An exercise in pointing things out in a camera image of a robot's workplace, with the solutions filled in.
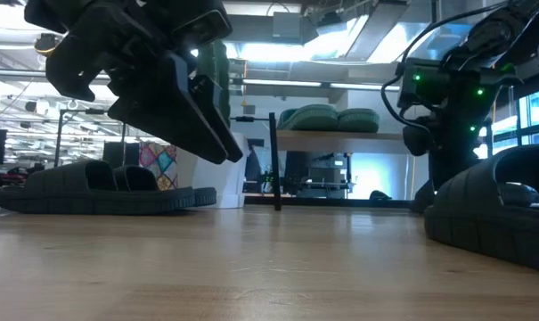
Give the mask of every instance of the shelf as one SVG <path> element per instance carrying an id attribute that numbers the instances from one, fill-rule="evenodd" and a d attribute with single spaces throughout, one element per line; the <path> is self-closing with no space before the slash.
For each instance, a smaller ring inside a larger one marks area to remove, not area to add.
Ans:
<path id="1" fill-rule="evenodd" d="M 401 134 L 277 130 L 280 151 L 409 153 Z"/>

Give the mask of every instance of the cable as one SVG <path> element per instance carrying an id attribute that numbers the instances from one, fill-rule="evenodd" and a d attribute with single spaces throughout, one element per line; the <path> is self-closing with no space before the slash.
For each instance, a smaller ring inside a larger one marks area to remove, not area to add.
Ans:
<path id="1" fill-rule="evenodd" d="M 421 97 L 420 95 L 416 95 L 415 96 L 415 99 L 417 99 L 422 105 L 423 107 L 429 109 L 430 111 L 433 111 L 435 113 L 438 113 L 441 111 L 440 108 L 432 105 L 431 103 L 429 103 L 427 100 L 423 99 L 423 97 Z"/>
<path id="2" fill-rule="evenodd" d="M 273 8 L 273 6 L 276 5 L 276 4 L 280 4 L 283 8 L 285 8 L 285 10 L 287 10 L 288 13 L 290 13 L 290 10 L 287 7 L 287 5 L 283 4 L 281 1 L 273 1 L 271 3 L 271 5 L 269 5 L 269 8 L 267 8 L 267 13 L 265 14 L 266 16 L 269 15 L 269 12 L 271 11 L 271 8 Z"/>
<path id="3" fill-rule="evenodd" d="M 26 92 L 26 90 L 29 88 L 29 86 L 31 86 L 31 84 L 33 84 L 34 82 L 34 78 L 32 78 L 29 83 L 23 87 L 23 89 L 21 89 L 20 93 L 4 108 L 0 111 L 0 116 L 3 115 L 5 112 L 7 112 L 10 108 L 12 108 L 12 106 L 17 103 L 20 98 L 23 96 L 23 94 Z"/>
<path id="4" fill-rule="evenodd" d="M 467 17 L 473 16 L 473 15 L 476 15 L 476 14 L 481 14 L 481 13 L 484 13 L 484 12 L 489 12 L 489 11 L 492 11 L 492 10 L 495 10 L 495 9 L 502 8 L 507 4 L 508 4 L 508 2 L 501 2 L 499 4 L 489 5 L 489 6 L 485 7 L 485 8 L 473 10 L 473 11 L 466 12 L 466 13 L 461 13 L 461 14 L 455 15 L 453 17 L 444 19 L 444 20 L 442 20 L 440 22 L 430 24 L 404 50 L 404 54 L 402 55 L 402 62 L 400 62 L 400 66 L 405 66 L 405 61 L 407 60 L 408 54 L 410 53 L 412 48 L 415 46 L 415 44 L 418 43 L 418 41 L 420 41 L 423 37 L 425 37 L 431 30 L 433 30 L 435 28 L 439 28 L 439 27 L 441 27 L 441 26 L 443 26 L 443 25 L 445 25 L 445 24 L 447 24 L 449 22 L 452 22 L 452 21 L 457 21 L 459 19 L 467 18 Z M 418 128 L 418 129 L 421 129 L 421 130 L 425 130 L 428 133 L 430 133 L 428 128 L 426 128 L 426 127 L 424 127 L 422 125 L 413 123 L 413 122 L 411 122 L 409 120 L 406 120 L 406 119 L 400 117 L 396 113 L 396 111 L 392 107 L 390 101 L 388 100 L 388 97 L 386 96 L 386 88 L 388 86 L 394 85 L 398 80 L 400 80 L 402 78 L 403 75 L 404 75 L 403 71 L 398 72 L 398 74 L 397 74 L 397 76 L 395 78 L 393 78 L 392 80 L 390 80 L 386 84 L 382 85 L 382 88 L 380 90 L 380 95 L 382 97 L 382 101 L 384 102 L 384 104 L 386 105 L 386 108 L 388 109 L 388 112 L 390 113 L 390 115 L 392 115 L 392 117 L 394 117 L 394 119 L 396 119 L 397 121 L 401 122 L 402 124 L 404 124 L 406 126 L 413 127 L 413 128 Z"/>

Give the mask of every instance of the wooden surface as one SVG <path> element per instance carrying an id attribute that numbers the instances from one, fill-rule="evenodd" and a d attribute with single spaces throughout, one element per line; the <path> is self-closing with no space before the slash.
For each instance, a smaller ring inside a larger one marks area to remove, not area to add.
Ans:
<path id="1" fill-rule="evenodd" d="M 280 151 L 407 154 L 401 134 L 277 130 Z"/>
<path id="2" fill-rule="evenodd" d="M 0 321 L 539 320 L 539 272 L 403 212 L 0 219 Z"/>

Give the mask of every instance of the dark gray slide sandal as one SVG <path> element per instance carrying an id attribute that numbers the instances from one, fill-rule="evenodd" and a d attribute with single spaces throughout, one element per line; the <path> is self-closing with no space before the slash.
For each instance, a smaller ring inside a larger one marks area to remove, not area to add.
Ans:
<path id="1" fill-rule="evenodd" d="M 0 189 L 0 207 L 27 214 L 152 215 L 194 203 L 190 187 L 160 192 L 150 171 L 126 167 L 113 173 L 102 160 L 44 170 L 23 187 Z"/>
<path id="2" fill-rule="evenodd" d="M 539 145 L 500 152 L 447 181 L 426 210 L 426 234 L 539 269 L 539 206 L 528 205 L 533 199 L 507 201 L 511 192 L 501 188 L 507 183 L 533 187 L 539 194 Z"/>
<path id="3" fill-rule="evenodd" d="M 209 206 L 217 203 L 217 192 L 214 187 L 194 189 L 196 203 L 194 206 Z"/>

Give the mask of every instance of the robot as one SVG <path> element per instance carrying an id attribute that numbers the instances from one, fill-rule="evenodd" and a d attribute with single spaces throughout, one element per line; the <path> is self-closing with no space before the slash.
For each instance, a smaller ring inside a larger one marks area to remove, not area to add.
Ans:
<path id="1" fill-rule="evenodd" d="M 406 59 L 409 50 L 404 53 L 396 78 L 386 84 L 402 79 L 399 115 L 382 93 L 392 115 L 405 124 L 404 143 L 410 153 L 429 154 L 430 180 L 416 195 L 414 211 L 423 212 L 433 202 L 434 191 L 479 162 L 473 149 L 497 95 L 503 86 L 521 82 L 514 66 L 535 57 L 539 0 L 512 0 L 467 12 L 432 25 L 420 35 L 449 21 L 492 10 L 441 62 Z M 430 115 L 404 119 L 405 111 L 414 105 L 430 109 Z"/>
<path id="2" fill-rule="evenodd" d="M 432 29 L 484 12 L 491 13 L 441 62 L 407 58 Z M 219 86 L 209 78 L 188 79 L 196 68 L 190 50 L 232 32 L 220 0 L 29 0 L 25 17 L 69 32 L 46 62 L 46 76 L 62 95 L 92 101 L 88 85 L 103 70 L 118 96 L 110 117 L 215 163 L 242 156 L 216 108 Z M 538 45 L 539 0 L 510 0 L 434 23 L 404 52 L 381 94 L 406 125 L 410 152 L 429 154 L 428 194 L 478 163 L 473 148 L 486 115 L 502 86 L 520 82 L 511 66 L 532 59 Z M 398 114 L 385 88 L 400 79 Z M 431 115 L 405 119 L 414 105 Z"/>
<path id="3" fill-rule="evenodd" d="M 242 157 L 216 107 L 220 86 L 188 77 L 190 51 L 232 32 L 220 0 L 29 0 L 25 19 L 68 33 L 45 65 L 62 95 L 93 101 L 89 84 L 104 71 L 118 96 L 111 118 L 216 164 Z"/>

